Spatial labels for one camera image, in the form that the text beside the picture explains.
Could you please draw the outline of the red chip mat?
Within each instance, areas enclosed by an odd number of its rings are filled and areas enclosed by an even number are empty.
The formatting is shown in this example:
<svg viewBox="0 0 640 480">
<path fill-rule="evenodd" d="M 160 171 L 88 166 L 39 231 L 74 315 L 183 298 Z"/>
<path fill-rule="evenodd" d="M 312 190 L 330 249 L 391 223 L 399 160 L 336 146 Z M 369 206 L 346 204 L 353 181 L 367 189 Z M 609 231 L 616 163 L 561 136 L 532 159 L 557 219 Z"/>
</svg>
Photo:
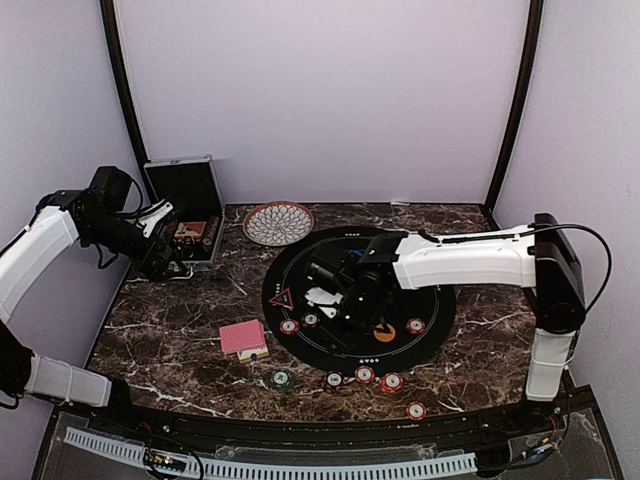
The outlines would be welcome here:
<svg viewBox="0 0 640 480">
<path fill-rule="evenodd" d="M 426 330 L 426 323 L 420 318 L 412 318 L 407 322 L 406 329 L 411 335 L 420 335 Z"/>
<path fill-rule="evenodd" d="M 295 335 L 299 332 L 300 325 L 294 319 L 285 319 L 280 323 L 279 328 L 284 335 Z"/>
</svg>

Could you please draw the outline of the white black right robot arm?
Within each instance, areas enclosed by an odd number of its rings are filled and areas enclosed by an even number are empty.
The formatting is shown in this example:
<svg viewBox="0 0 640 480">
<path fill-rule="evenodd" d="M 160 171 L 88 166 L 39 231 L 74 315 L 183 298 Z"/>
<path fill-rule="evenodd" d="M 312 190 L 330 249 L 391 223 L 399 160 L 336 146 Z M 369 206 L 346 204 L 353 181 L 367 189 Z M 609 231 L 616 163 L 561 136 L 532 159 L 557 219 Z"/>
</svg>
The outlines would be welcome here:
<svg viewBox="0 0 640 480">
<path fill-rule="evenodd" d="M 340 320 L 377 323 L 388 289 L 499 284 L 535 292 L 535 333 L 526 399 L 510 413 L 521 434 L 549 416 L 570 351 L 593 303 L 586 301 L 580 260 L 560 224 L 548 213 L 528 225 L 484 233 L 430 235 L 384 231 L 363 254 L 316 250 L 305 269 L 306 302 Z"/>
</svg>

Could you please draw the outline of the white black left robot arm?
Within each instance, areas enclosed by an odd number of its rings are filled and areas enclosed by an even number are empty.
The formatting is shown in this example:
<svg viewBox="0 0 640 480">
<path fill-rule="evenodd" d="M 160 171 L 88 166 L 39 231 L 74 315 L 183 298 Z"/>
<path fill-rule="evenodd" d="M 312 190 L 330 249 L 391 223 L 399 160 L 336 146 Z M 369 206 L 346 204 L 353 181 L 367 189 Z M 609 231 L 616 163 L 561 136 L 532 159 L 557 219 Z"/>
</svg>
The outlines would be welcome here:
<svg viewBox="0 0 640 480">
<path fill-rule="evenodd" d="M 185 279 L 193 274 L 164 229 L 176 212 L 167 200 L 128 212 L 136 183 L 115 166 L 99 167 L 83 190 L 44 196 L 29 223 L 1 251 L 1 390 L 19 401 L 41 396 L 67 404 L 102 408 L 101 417 L 120 436 L 141 427 L 140 412 L 128 404 L 122 380 L 35 353 L 11 332 L 16 307 L 45 270 L 68 248 L 80 244 L 128 257 L 150 281 Z"/>
</svg>

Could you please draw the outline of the black red poker chip stack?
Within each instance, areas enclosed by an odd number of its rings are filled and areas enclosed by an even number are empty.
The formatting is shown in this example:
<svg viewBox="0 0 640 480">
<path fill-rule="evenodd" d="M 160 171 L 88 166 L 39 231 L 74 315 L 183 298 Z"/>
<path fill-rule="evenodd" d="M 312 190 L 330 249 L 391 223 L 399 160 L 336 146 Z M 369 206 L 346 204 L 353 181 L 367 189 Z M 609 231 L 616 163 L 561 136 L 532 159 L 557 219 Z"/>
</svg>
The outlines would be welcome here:
<svg viewBox="0 0 640 480">
<path fill-rule="evenodd" d="M 331 392 L 339 391 L 344 383 L 344 377 L 340 372 L 329 372 L 324 380 L 325 389 Z"/>
</svg>

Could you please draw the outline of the orange big blind button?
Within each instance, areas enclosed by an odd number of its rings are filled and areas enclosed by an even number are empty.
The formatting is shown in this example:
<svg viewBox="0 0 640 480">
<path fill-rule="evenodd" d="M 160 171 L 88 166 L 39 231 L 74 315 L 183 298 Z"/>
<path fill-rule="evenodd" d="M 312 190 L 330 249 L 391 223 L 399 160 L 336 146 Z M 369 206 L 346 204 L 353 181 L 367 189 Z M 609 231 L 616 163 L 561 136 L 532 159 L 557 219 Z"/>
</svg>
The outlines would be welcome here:
<svg viewBox="0 0 640 480">
<path fill-rule="evenodd" d="M 390 343 L 396 338 L 396 330 L 390 324 L 378 324 L 373 330 L 374 338 L 382 343 Z"/>
</svg>

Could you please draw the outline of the black chip mat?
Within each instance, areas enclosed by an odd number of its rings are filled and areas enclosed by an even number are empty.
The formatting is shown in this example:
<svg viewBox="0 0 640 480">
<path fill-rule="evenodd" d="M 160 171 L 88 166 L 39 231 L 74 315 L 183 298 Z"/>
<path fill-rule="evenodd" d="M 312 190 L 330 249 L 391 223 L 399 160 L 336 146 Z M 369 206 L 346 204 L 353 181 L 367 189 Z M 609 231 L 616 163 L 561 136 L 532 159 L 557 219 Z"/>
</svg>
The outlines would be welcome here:
<svg viewBox="0 0 640 480">
<path fill-rule="evenodd" d="M 301 325 L 304 328 L 316 328 L 320 323 L 320 317 L 313 312 L 305 314 L 301 319 Z"/>
</svg>

